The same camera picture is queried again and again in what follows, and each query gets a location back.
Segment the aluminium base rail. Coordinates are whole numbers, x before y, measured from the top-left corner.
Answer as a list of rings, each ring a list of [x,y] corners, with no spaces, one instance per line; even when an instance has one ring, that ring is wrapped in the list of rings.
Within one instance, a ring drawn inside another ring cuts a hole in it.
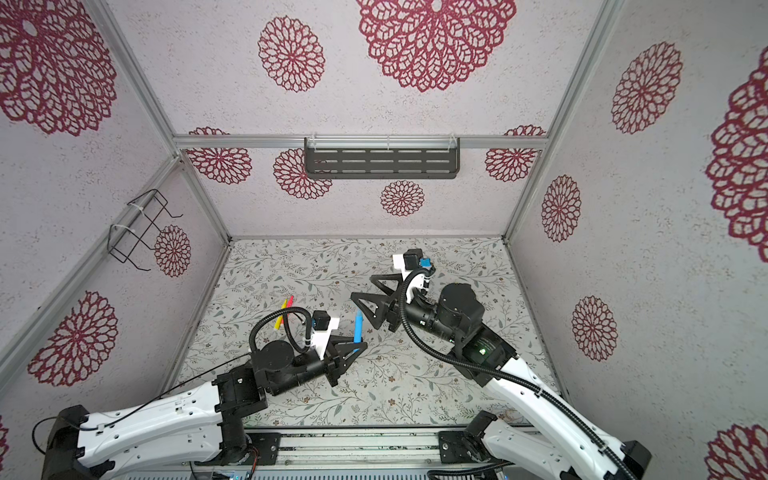
[[[252,427],[257,469],[428,468],[476,459],[463,444],[464,427]]]

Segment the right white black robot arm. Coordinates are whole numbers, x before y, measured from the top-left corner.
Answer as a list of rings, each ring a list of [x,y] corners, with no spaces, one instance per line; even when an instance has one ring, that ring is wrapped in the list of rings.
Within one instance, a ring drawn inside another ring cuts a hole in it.
[[[510,463],[540,479],[644,476],[650,451],[638,441],[608,434],[560,398],[484,323],[485,308],[470,285],[448,284],[432,302],[426,296],[428,279],[423,268],[408,276],[374,275],[379,293],[354,292],[350,298],[374,328],[403,327],[420,350],[509,403],[537,430],[518,433],[482,411],[463,432],[469,455]]]

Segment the blue highlighter pen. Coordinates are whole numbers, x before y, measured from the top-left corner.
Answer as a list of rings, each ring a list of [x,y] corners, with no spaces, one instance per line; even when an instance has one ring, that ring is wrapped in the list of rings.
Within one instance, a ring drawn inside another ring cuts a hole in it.
[[[354,343],[355,344],[359,344],[362,342],[363,326],[364,326],[364,315],[360,310],[358,310],[356,312],[355,325],[354,325]]]

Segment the dark grey wall shelf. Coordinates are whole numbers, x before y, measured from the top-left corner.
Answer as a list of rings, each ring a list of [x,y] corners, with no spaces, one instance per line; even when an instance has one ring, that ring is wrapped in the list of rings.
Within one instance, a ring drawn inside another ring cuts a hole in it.
[[[460,170],[460,140],[358,141],[306,138],[304,168],[313,180],[450,180]]]

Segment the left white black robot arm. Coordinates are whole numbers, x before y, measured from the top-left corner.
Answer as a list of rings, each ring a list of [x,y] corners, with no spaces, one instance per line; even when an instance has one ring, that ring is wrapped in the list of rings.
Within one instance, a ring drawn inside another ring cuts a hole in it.
[[[243,420],[277,396],[319,377],[332,386],[367,348],[330,336],[325,348],[296,352],[276,340],[214,380],[146,405],[90,412],[62,410],[49,433],[44,479],[113,479],[136,470],[192,461],[229,465],[252,450]]]

